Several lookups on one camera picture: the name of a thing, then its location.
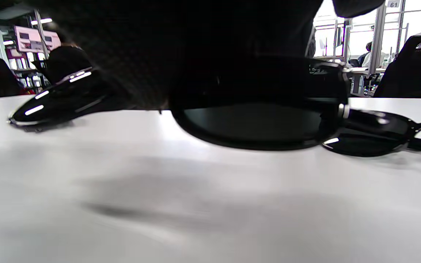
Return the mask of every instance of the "window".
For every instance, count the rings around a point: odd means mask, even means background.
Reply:
[[[421,10],[421,0],[406,0],[405,11]]]

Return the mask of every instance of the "person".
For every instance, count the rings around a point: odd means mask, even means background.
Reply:
[[[365,59],[363,61],[363,63],[361,64],[361,67],[368,67],[371,63],[371,48],[373,47],[373,44],[369,47],[370,52],[366,53],[365,55]],[[381,55],[379,56],[379,62],[383,62],[384,58],[386,58],[388,56],[388,54],[381,52]]]
[[[50,52],[47,60],[47,78],[55,84],[67,75],[92,67],[87,53],[63,32],[56,32],[61,45]]]
[[[323,0],[23,0],[69,32],[131,105],[158,110],[170,90],[195,73],[247,57],[304,57]],[[356,17],[384,0],[334,0]]]
[[[366,47],[365,48],[366,48],[366,51],[367,52],[357,58],[359,65],[362,65],[363,64],[366,55],[368,55],[371,52],[371,45],[372,44],[373,44],[373,42],[369,42],[368,44],[366,44]]]

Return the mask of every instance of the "sunglasses frame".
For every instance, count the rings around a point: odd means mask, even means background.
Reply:
[[[385,111],[376,111],[373,110],[371,112],[374,113],[384,113],[386,115],[392,115],[394,118],[398,118],[399,120],[407,123],[407,131],[404,135],[404,137],[400,140],[398,140],[397,146],[395,146],[392,149],[389,150],[384,150],[384,151],[379,151],[377,153],[350,153],[347,151],[342,151],[338,148],[333,148],[330,147],[329,145],[326,145],[325,143],[322,143],[321,145],[323,146],[323,148],[326,148],[327,150],[334,152],[334,153],[339,153],[341,155],[349,155],[349,156],[357,156],[357,157],[377,157],[377,156],[383,156],[383,155],[388,155],[389,153],[395,153],[395,152],[399,152],[402,151],[406,148],[409,148],[409,144],[410,143],[415,143],[415,146],[413,147],[413,149],[415,148],[416,150],[421,150],[421,139],[419,138],[415,138],[415,136],[421,132],[421,123],[416,123],[415,121],[396,114],[396,113],[390,113],[390,112],[385,112]]]

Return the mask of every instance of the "ceiling light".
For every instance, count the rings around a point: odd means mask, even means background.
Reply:
[[[40,22],[42,22],[42,24],[45,24],[45,23],[49,23],[49,22],[53,22],[53,20],[51,19],[51,18],[43,18],[43,19],[40,19]],[[36,24],[38,24],[38,22],[37,22],[37,20],[33,20],[32,22],[30,22],[32,25],[36,25]]]

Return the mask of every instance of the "desk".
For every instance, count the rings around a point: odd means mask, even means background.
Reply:
[[[421,153],[223,148],[167,111],[25,133],[0,99],[0,263],[421,263]],[[351,106],[421,122],[421,99]]]
[[[346,72],[352,73],[352,82],[353,82],[353,88],[351,93],[358,95],[360,97],[364,97],[363,95],[363,89],[360,89],[360,79],[361,76],[368,76],[368,68],[366,67],[353,67],[348,70],[345,70]],[[383,73],[386,69],[384,68],[376,68],[376,73]]]

